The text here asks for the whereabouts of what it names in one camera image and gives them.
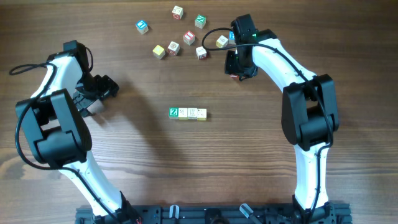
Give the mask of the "yellow edged plain block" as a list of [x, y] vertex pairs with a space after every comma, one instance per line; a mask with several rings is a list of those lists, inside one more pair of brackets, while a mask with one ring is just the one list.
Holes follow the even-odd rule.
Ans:
[[188, 119], [188, 109], [187, 108], [179, 108], [178, 109], [178, 118], [179, 119]]

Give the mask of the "yellow edged picture block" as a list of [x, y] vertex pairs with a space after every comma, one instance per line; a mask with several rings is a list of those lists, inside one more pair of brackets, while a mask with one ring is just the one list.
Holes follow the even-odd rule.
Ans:
[[228, 45], [228, 43], [229, 43], [229, 39], [227, 37], [221, 35], [216, 41], [216, 46], [219, 49], [221, 49], [221, 48], [226, 47]]

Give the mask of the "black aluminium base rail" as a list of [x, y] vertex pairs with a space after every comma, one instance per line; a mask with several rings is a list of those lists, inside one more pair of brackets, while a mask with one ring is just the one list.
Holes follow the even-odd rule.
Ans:
[[[219, 207], [170, 207], [133, 206], [141, 219], [135, 223], [255, 223], [239, 210], [238, 206]], [[263, 206], [250, 206], [255, 217], [261, 223], [304, 223], [299, 222], [299, 213], [294, 213], [293, 205], [290, 203], [268, 204]], [[310, 223], [353, 223], [349, 204], [330, 204], [330, 212], [314, 214], [319, 220]], [[95, 216], [90, 207], [80, 207], [76, 210], [75, 223], [95, 223]]]

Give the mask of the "yellow edged K block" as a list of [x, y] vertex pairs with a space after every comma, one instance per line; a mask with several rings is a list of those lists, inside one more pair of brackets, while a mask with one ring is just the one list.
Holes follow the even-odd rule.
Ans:
[[206, 121], [207, 120], [207, 110], [204, 108], [197, 109], [197, 120]]

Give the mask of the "red edged picture block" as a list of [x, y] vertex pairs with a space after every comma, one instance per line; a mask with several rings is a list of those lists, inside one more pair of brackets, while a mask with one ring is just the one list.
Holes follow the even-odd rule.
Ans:
[[169, 46], [167, 47], [167, 50], [170, 55], [178, 55], [180, 45], [174, 41], [171, 41]]

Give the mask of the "yellow top wooden block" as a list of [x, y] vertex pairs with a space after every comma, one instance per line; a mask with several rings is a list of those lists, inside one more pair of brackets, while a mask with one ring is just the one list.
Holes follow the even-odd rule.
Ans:
[[156, 45], [152, 52], [157, 59], [162, 59], [165, 56], [165, 49], [160, 45]]

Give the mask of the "green Z wooden block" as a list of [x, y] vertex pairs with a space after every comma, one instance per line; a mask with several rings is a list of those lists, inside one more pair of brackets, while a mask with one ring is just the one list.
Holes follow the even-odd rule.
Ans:
[[170, 119], [178, 119], [178, 108], [176, 108], [176, 107], [169, 108], [169, 118]]

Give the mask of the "red X wooden block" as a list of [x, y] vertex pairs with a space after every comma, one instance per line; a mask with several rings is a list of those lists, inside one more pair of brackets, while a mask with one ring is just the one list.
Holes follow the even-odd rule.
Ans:
[[180, 6], [174, 6], [172, 10], [172, 17], [174, 19], [180, 20], [183, 16], [183, 8]]

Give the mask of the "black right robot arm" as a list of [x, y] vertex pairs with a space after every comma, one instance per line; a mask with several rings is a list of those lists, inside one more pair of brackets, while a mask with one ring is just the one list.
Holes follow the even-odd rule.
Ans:
[[340, 125], [333, 79], [301, 66], [271, 30], [259, 31], [249, 14], [233, 20], [231, 30], [236, 50], [228, 51], [225, 72], [244, 80], [262, 69], [282, 92], [282, 130], [294, 147], [297, 166], [292, 221], [331, 218], [326, 158]]

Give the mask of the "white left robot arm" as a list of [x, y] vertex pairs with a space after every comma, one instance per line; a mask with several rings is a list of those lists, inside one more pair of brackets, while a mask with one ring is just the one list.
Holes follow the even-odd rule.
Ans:
[[41, 63], [47, 73], [39, 89], [16, 104], [16, 149], [39, 170], [67, 176], [91, 205], [93, 223], [132, 223], [139, 215], [106, 178], [93, 157], [84, 118], [97, 100], [116, 96], [118, 85], [107, 75], [92, 76], [93, 56], [77, 40]]

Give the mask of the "blue edged K block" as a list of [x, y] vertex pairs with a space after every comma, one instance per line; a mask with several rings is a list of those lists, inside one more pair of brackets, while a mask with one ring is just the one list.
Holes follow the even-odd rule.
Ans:
[[197, 120], [198, 109], [197, 108], [188, 108], [187, 109], [187, 117], [188, 119]]

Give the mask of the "red I wooden block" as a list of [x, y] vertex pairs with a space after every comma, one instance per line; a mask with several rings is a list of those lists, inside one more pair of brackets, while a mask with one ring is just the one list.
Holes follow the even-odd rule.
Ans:
[[192, 45], [195, 41], [195, 34], [188, 30], [184, 35], [183, 35], [183, 41], [187, 45]]

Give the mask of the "blue letter wooden block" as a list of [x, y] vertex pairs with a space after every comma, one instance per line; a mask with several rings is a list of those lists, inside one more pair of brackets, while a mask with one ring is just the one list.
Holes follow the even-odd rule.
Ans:
[[149, 27], [148, 27], [146, 21], [144, 21], [144, 20], [139, 20], [136, 23], [136, 28], [141, 34], [145, 34], [146, 32], [149, 31]]

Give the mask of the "plain white wooden block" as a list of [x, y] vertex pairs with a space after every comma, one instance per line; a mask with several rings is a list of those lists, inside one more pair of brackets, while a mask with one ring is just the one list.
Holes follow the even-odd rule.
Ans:
[[207, 51], [204, 47], [197, 47], [195, 49], [195, 52], [199, 60], [206, 59], [208, 56]]

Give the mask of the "red edged white block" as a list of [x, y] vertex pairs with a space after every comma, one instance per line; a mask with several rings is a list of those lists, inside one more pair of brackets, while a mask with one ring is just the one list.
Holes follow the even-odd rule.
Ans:
[[230, 74], [229, 77], [231, 77], [233, 79], [239, 79], [239, 75], [235, 75], [235, 74]]

